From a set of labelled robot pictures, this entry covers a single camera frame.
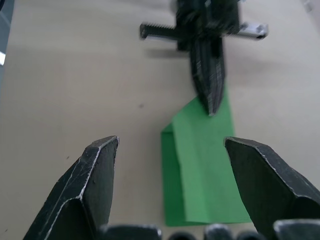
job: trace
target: black object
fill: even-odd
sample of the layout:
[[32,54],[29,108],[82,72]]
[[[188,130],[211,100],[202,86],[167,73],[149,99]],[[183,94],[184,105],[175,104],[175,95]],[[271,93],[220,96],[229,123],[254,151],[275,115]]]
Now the black object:
[[94,141],[54,185],[24,240],[91,240],[108,223],[118,137]]
[[276,220],[320,219],[320,192],[271,147],[229,137],[225,148],[242,202],[268,239],[274,238]]
[[[25,240],[161,240],[153,225],[108,225],[116,136],[93,142],[59,179]],[[241,199],[257,229],[237,240],[320,239],[320,192],[269,146],[228,137],[225,147]],[[233,240],[227,226],[205,228],[204,240]],[[169,240],[195,240],[177,232]]]
[[5,4],[5,0],[0,0],[0,11],[1,11],[2,7],[4,6],[4,4]]
[[177,0],[176,27],[143,23],[140,37],[177,41],[178,51],[190,52],[196,92],[209,116],[223,98],[225,63],[222,36],[263,39],[268,26],[239,24],[237,0]]

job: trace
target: table surface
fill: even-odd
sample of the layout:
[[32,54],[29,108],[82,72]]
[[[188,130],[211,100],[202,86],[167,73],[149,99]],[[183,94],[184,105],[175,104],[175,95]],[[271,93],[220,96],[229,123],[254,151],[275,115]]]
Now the table surface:
[[[320,188],[320,38],[299,0],[247,1],[262,41],[224,40],[236,135],[270,145]],[[21,239],[92,141],[117,135],[110,223],[164,236],[161,130],[195,97],[188,56],[139,40],[167,0],[17,0],[0,92],[0,239]],[[251,223],[230,225],[234,232]],[[183,228],[199,238],[203,226]]]

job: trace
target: folded green paper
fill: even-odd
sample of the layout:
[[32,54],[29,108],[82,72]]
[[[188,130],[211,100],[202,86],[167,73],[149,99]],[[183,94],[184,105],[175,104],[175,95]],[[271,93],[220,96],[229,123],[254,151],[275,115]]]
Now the folded green paper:
[[209,117],[195,98],[161,133],[165,222],[168,226],[245,223],[224,137],[233,136],[228,97]]

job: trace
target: beige table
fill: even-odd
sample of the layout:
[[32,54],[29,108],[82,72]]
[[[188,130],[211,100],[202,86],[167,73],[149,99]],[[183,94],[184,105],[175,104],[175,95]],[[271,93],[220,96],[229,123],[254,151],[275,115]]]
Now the beige table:
[[[0,93],[0,239],[21,239],[85,146],[120,137],[110,222],[164,226],[160,132],[195,96],[166,0],[17,0]],[[225,39],[238,137],[272,146],[320,188],[320,39],[299,0],[247,1],[263,41]],[[234,224],[235,232],[253,228]],[[203,227],[189,227],[198,237]]]

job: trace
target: green card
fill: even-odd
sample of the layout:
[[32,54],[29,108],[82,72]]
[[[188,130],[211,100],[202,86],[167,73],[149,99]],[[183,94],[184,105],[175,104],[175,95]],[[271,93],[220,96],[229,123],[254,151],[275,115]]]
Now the green card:
[[251,222],[224,147],[233,136],[228,96],[209,117],[195,98],[161,133],[168,226]]

